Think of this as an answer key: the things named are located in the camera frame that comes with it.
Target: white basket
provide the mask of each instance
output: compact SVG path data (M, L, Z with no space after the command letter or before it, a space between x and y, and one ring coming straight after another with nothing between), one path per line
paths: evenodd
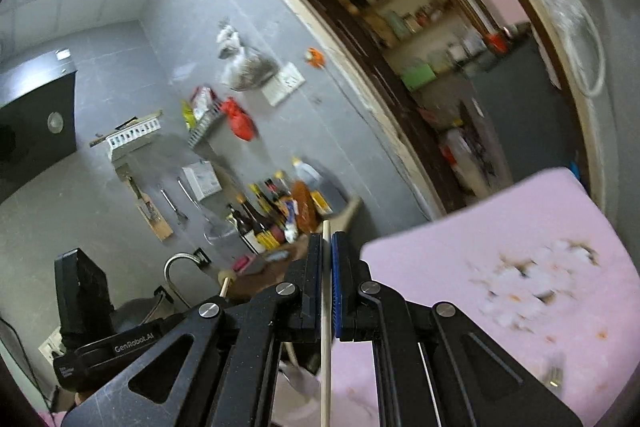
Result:
M112 162L116 161L127 153L149 143L159 130L158 118L150 118L112 134L106 140L109 144L109 159Z

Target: orange toy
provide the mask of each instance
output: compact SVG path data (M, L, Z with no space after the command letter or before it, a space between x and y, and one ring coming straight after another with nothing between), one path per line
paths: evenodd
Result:
M307 64L314 68L324 68L324 55L315 48L309 48L305 54Z

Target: black cabinet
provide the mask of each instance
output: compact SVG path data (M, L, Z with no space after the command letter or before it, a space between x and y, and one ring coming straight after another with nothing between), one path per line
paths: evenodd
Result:
M0 203L76 151L71 57L52 52L0 74Z

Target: red plastic bag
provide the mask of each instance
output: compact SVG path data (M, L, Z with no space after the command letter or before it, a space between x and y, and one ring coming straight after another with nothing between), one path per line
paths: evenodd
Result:
M228 116L231 131L245 141L251 141L255 136L254 121L249 118L233 97L222 103L220 109Z

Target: power cord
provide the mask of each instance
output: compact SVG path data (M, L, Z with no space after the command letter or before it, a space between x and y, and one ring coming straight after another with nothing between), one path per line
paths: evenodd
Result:
M376 133L376 131L373 129L373 127L371 126L369 121L367 121L367 118L365 118L364 115L360 112L359 108L356 107L356 105L353 103L353 101L351 100L349 95L344 91L344 89L342 89L342 86L340 85L340 83L335 79L335 77L331 74L331 72L326 68L326 63L324 61L324 56L320 52L318 52L316 49L309 48L308 55L305 58L306 58L306 61L309 63L309 65L324 71L324 73L326 73L327 76L329 76L329 78L334 82L335 86L338 88L338 90L340 90L340 92L342 93L343 97L345 97L345 99L347 100L349 105L351 105L351 107L356 112L356 114L367 125L367 127L369 127L369 129L373 133L374 138L379 143L380 147L385 152L386 157L391 162L391 165L394 166L394 169L398 173L398 176L400 176L400 179L404 182L406 187L409 189L409 192L411 192L411 195L414 197L415 204L417 205L418 210L420 211L420 213L422 214L424 219L426 219L427 221L431 221L432 218L430 216L427 216L425 211L422 209L422 203L418 199L418 196L415 194L415 190L412 187L412 184L406 178L406 176L400 171L400 169L396 165L396 162L394 161L394 159L391 158L391 155L389 154L389 151L386 150L385 145L382 143L382 140L380 139L380 137L378 137L378 134Z
M53 411L51 410L51 406L49 405L49 400L47 399L45 394L42 392L42 388L40 387L40 383L38 382L38 378L36 378L36 373L33 370L33 366L31 365L31 360L29 360L29 357L27 356L27 351L24 349L24 344L22 343L22 339L20 338L20 335L18 335L18 332L15 330L15 328L9 322L4 320L4 318L0 317L0 322L2 322L2 324L4 324L7 328L12 330L14 335L15 335L15 338L18 340L18 344L20 344L20 350L22 351L22 355L24 357L24 360L26 361L27 366L29 367L29 372L31 373L31 378L33 378L33 384L36 386L36 389L38 390L38 393L40 393L40 396L42 397L42 401L44 402L44 406L47 408L47 412L49 413L49 416L51 418L52 425L57 425L55 418L53 418Z

